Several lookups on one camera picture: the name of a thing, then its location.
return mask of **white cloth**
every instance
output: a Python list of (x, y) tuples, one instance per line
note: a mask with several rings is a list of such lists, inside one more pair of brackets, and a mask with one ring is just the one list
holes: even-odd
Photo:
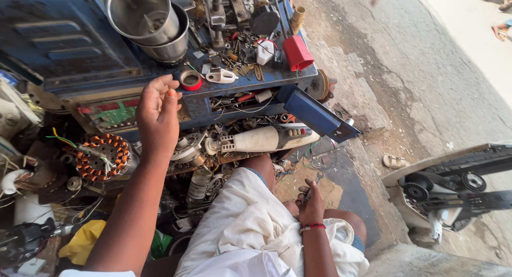
[[(369, 264), (351, 246), (352, 227), (341, 219), (323, 223), (338, 275), (363, 275)], [(238, 168), (199, 223), (175, 277), (303, 277), (299, 228), (300, 223), (255, 173)], [(64, 270), (59, 277), (135, 275), (132, 271)]]
[[(369, 263), (361, 251), (351, 246), (354, 239), (352, 227), (341, 219), (325, 219), (323, 223), (338, 275), (363, 275)], [(246, 168), (238, 168), (196, 228), (175, 277), (203, 276), (197, 272), (203, 263), (222, 266), (219, 257), (232, 251), (242, 254), (245, 250), (240, 249), (275, 252), (297, 277), (303, 277), (299, 228), (300, 223), (258, 175)]]

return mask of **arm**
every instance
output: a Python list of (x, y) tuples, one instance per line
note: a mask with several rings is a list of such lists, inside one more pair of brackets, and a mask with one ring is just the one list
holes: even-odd
[[(296, 201), (299, 207), (298, 220), (304, 226), (309, 223), (323, 223), (323, 212), (325, 211), (325, 202), (320, 193), (320, 189), (314, 181), (306, 179), (310, 188), (303, 186), (299, 191), (307, 193), (311, 190), (311, 199), (304, 205), (300, 200), (306, 194), (299, 194)], [(313, 228), (302, 233), (302, 244), (304, 245), (304, 276), (338, 276), (332, 252), (324, 228)]]
[(136, 119), (143, 154), (94, 245), (85, 270), (133, 271), (140, 276), (155, 232), (160, 195), (179, 134), (180, 93), (172, 75), (151, 81), (140, 97)]

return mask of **tape roll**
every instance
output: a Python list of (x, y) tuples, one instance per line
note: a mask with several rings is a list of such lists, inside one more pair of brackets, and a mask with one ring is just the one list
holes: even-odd
[(194, 70), (186, 70), (180, 74), (181, 87), (187, 91), (195, 91), (201, 87), (201, 75)]

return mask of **circuit board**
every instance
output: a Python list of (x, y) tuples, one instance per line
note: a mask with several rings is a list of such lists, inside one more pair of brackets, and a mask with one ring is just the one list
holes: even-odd
[(137, 128), (135, 110), (139, 101), (140, 97), (136, 96), (86, 104), (79, 103), (78, 111), (83, 116), (89, 117), (89, 125), (102, 133), (125, 130)]

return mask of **steel container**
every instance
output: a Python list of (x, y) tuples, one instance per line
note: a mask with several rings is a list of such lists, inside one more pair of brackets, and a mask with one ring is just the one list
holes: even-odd
[(179, 37), (170, 43), (159, 46), (138, 44), (151, 58), (164, 63), (175, 63), (181, 60), (185, 56), (189, 44), (189, 16), (187, 16), (187, 12), (182, 7), (176, 4), (172, 4), (172, 7), (178, 16), (180, 24)]
[(106, 15), (117, 32), (136, 44), (168, 44), (180, 32), (170, 0), (108, 0)]

